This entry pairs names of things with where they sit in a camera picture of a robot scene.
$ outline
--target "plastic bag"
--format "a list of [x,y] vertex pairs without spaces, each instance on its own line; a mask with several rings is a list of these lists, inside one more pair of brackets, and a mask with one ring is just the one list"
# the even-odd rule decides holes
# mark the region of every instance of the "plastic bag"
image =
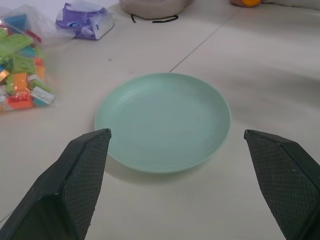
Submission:
[[63,29],[74,30],[76,38],[91,40],[100,39],[114,26],[107,9],[82,0],[66,3],[55,23]]
[[46,81],[43,45],[49,36],[51,43],[59,43],[74,35],[44,29],[49,21],[43,21],[46,17],[28,5],[0,17],[0,112],[54,102],[53,90]]
[[119,0],[121,8],[143,19],[163,19],[180,13],[193,0]]
[[4,14],[7,14],[11,11],[10,8],[6,8],[6,7],[2,7],[0,6],[0,16],[4,15]]

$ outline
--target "floor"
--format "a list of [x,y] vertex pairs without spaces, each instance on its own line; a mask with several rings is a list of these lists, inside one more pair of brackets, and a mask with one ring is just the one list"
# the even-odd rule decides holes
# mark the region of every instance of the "floor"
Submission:
[[[20,5],[4,2],[9,8]],[[28,2],[51,19],[63,5],[62,0],[50,1],[50,8],[44,1]],[[46,114],[13,113],[0,119],[6,126],[0,137],[24,150],[6,153],[0,162],[0,171],[12,169],[17,179],[12,191],[5,184],[12,172],[0,172],[0,219],[68,140],[92,130],[88,116],[94,116],[108,91],[143,74],[177,72],[213,84],[226,97],[233,116],[226,147],[205,167],[175,176],[141,174],[107,161],[86,239],[284,239],[259,191],[243,133],[276,133],[298,141],[316,160],[320,156],[320,12],[275,5],[243,9],[227,0],[195,0],[179,21],[155,26],[144,21],[133,25],[119,8],[111,11],[118,27],[100,41],[72,41],[57,51],[59,61],[49,59],[49,74],[59,76],[62,106]],[[106,64],[105,59],[112,61]],[[88,62],[95,67],[88,68]],[[85,68],[87,72],[78,72]],[[91,84],[78,79],[90,79]],[[88,91],[94,95],[77,97]],[[74,115],[68,119],[56,114],[67,116],[70,109]],[[32,141],[17,140],[25,129],[34,133]],[[37,152],[30,151],[34,146]],[[5,147],[0,145],[1,153]]]

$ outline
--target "mint green plate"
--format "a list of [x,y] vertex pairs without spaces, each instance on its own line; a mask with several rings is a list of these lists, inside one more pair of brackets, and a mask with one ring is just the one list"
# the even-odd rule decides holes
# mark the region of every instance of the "mint green plate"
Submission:
[[129,168],[174,173],[213,156],[226,140],[231,113],[211,85],[188,75],[138,77],[102,103],[95,128],[110,128],[108,153]]

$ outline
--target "orange object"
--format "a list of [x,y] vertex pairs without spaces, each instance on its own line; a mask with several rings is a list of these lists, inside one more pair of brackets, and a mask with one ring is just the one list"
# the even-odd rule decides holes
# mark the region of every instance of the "orange object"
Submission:
[[9,72],[7,70],[3,70],[0,72],[0,83],[9,76]]
[[44,66],[35,66],[36,74],[37,76],[44,81],[45,80],[45,74],[46,74],[46,69]]
[[43,59],[41,57],[34,57],[33,59],[34,59],[34,62],[35,62],[36,66],[42,66],[42,67],[45,66],[44,65],[44,61],[43,61]]
[[230,3],[243,8],[253,8],[261,3],[261,0],[230,0]]
[[15,94],[19,93],[28,93],[28,86],[27,86],[27,73],[16,73],[14,74],[14,81],[13,81],[13,89]]
[[13,109],[33,108],[35,106],[33,100],[33,97],[29,93],[9,96],[7,98],[8,105]]

